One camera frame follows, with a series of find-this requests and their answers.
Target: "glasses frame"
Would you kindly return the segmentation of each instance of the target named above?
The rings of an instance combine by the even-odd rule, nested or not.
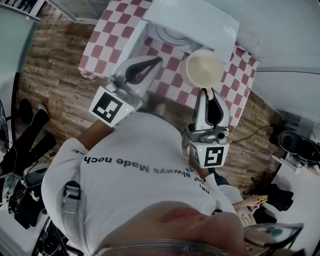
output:
[[[246,231],[249,230],[255,230],[257,228],[265,228],[265,229],[269,229],[269,228],[286,228],[286,229],[292,229],[292,231],[295,231],[293,234],[291,234],[287,239],[277,242],[277,243],[265,243],[264,245],[258,244],[254,241],[251,241],[250,239],[246,238],[246,236],[244,236],[244,241],[254,245],[256,247],[259,248],[269,248],[271,250],[277,250],[277,249],[281,249],[284,248],[285,246],[289,245],[289,249],[291,248],[291,246],[293,245],[293,243],[295,242],[295,240],[297,239],[298,235],[300,234],[300,232],[302,231],[302,229],[304,228],[304,224],[303,223],[297,223],[297,224],[280,224],[280,223],[264,223],[264,224],[255,224],[255,225],[251,225],[251,226],[247,226],[243,229],[244,233]]]
[[[288,244],[291,243],[289,248],[293,245],[294,241],[297,239],[301,230],[303,229],[303,223],[297,224],[278,224],[278,223],[266,223],[266,224],[255,224],[251,226],[247,226],[243,229],[244,232],[248,230],[255,230],[257,228],[292,228],[295,232],[290,235],[284,241],[278,243],[265,243],[264,245],[258,244],[256,242],[251,241],[250,239],[244,237],[244,241],[249,243],[251,246],[258,247],[260,249],[265,249],[259,255],[264,255],[270,251],[274,251],[277,249],[282,249]],[[119,242],[115,243],[109,247],[104,247],[97,249],[92,256],[100,256],[107,251],[111,251],[112,249],[125,249],[125,248],[145,248],[145,249],[161,249],[161,248],[170,248],[170,249],[181,249],[186,252],[205,252],[205,253],[213,253],[216,256],[229,256],[223,250],[209,244],[204,243],[195,243],[195,242],[187,242],[181,240],[173,240],[173,239],[157,239],[157,240],[141,240],[141,241],[128,241],[128,242]]]

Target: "white t-shirt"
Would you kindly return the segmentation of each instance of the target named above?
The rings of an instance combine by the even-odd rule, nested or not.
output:
[[[240,194],[239,189],[234,186],[220,185],[219,189],[233,205],[244,200]],[[253,214],[249,211],[248,207],[236,210],[236,214],[240,218],[240,221],[244,227],[257,224]]]
[[[61,223],[65,184],[80,171],[86,196],[85,233],[91,253],[110,232],[144,208],[162,201],[186,203],[211,216],[215,209],[235,213],[210,175],[203,182],[182,156],[182,137],[167,121],[135,113],[88,151],[67,140],[42,183],[42,197],[53,223]]]

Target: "hand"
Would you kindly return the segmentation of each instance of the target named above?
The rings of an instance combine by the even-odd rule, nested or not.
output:
[[[96,121],[87,130],[81,133],[77,140],[84,145],[87,150],[91,150],[95,145],[111,134],[115,129],[108,126],[101,120]]]
[[[245,204],[245,206],[248,207],[255,207],[255,206],[260,206],[261,204],[265,203],[267,201],[267,199],[265,200],[259,200],[259,198],[261,197],[261,195],[252,195],[250,197],[248,197],[247,199],[243,200],[243,203]]]
[[[249,207],[249,211],[250,213],[254,214],[256,212],[256,210],[258,210],[260,207],[260,204],[259,205],[256,205],[254,207]]]

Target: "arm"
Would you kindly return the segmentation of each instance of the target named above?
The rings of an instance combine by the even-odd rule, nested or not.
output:
[[[115,129],[98,120],[85,132],[77,137],[77,140],[84,145],[87,150],[91,150],[102,139],[111,134]]]
[[[261,195],[252,195],[250,197],[248,197],[247,199],[244,199],[243,201],[240,201],[240,202],[237,202],[235,204],[233,204],[233,207],[235,210],[239,210],[241,208],[244,208],[244,207],[250,207],[251,209],[258,209],[259,206],[263,203],[265,203],[267,201],[267,199],[265,200],[259,200],[259,198],[261,198],[262,196]]]
[[[224,212],[236,213],[233,205],[229,199],[219,190],[217,182],[215,180],[215,175],[210,173],[208,168],[202,169],[194,160],[192,154],[189,154],[189,165],[195,169],[199,174],[200,178],[203,180],[203,184],[210,191],[210,195],[216,201],[216,209],[222,210]]]
[[[61,223],[60,210],[65,185],[80,171],[80,165],[89,150],[113,130],[98,120],[79,137],[66,140],[44,175],[41,186],[42,199],[53,223],[63,233],[65,230]]]

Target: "eyeglasses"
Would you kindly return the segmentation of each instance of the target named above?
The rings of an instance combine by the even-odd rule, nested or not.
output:
[[[250,256],[272,255],[290,248],[304,224],[257,224],[245,227],[244,242]],[[121,242],[101,248],[93,256],[228,256],[219,248],[180,240]]]

